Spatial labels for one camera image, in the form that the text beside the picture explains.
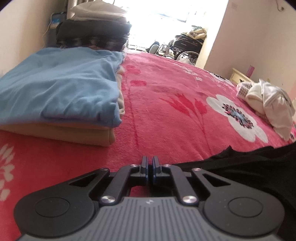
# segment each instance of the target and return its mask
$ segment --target silver screw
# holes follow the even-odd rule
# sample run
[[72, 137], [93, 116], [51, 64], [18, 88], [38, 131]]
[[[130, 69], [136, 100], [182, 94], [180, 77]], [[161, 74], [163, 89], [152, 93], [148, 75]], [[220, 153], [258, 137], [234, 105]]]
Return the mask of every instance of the silver screw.
[[116, 199], [113, 196], [103, 196], [103, 197], [101, 197], [101, 202], [103, 202], [103, 203], [113, 203], [115, 201], [116, 201]]
[[197, 198], [195, 196], [185, 196], [182, 198], [182, 201], [185, 203], [195, 203]]

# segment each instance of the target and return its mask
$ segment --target blue fabric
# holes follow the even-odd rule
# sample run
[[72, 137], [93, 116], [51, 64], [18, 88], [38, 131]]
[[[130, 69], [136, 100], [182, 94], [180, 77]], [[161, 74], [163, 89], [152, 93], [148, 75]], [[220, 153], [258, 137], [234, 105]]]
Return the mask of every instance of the blue fabric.
[[45, 48], [0, 78], [0, 124], [120, 123], [116, 71], [123, 53]]

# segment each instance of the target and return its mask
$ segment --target nightstand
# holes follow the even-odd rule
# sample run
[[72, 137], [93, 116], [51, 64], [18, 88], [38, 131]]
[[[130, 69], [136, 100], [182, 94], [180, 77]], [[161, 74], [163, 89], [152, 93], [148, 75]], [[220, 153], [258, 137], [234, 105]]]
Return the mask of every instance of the nightstand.
[[241, 82], [252, 82], [254, 83], [253, 80], [251, 80], [249, 77], [244, 75], [242, 72], [239, 72], [237, 69], [233, 69], [232, 76], [230, 77], [230, 81], [234, 84], [239, 84]]

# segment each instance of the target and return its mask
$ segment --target beige wall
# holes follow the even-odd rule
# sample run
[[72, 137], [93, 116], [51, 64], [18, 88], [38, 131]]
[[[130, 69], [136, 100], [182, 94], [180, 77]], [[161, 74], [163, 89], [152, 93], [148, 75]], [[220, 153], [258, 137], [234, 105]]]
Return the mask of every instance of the beige wall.
[[42, 48], [42, 35], [50, 15], [61, 12], [64, 3], [64, 0], [12, 0], [0, 12], [0, 76]]
[[204, 69], [230, 78], [232, 68], [246, 73], [268, 25], [274, 0], [229, 0]]
[[207, 30], [207, 37], [198, 56], [196, 67], [203, 69], [213, 48], [219, 32], [228, 0], [207, 0], [203, 1], [202, 9], [204, 14], [199, 19], [200, 26]]
[[279, 0], [285, 10], [279, 12], [275, 1], [268, 19], [266, 35], [252, 59], [255, 67], [252, 79], [270, 79], [282, 87], [291, 98], [296, 97], [296, 10], [287, 2]]

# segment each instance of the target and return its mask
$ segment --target red blanket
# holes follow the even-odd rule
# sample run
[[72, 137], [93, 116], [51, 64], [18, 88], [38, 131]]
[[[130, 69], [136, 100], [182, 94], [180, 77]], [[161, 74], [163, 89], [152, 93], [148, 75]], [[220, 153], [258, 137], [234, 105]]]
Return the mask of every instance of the red blanket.
[[162, 164], [287, 144], [207, 71], [147, 53], [128, 54], [122, 89], [126, 114], [109, 148], [0, 132], [0, 236], [19, 235], [13, 208], [24, 195], [100, 167], [112, 171], [159, 156]]

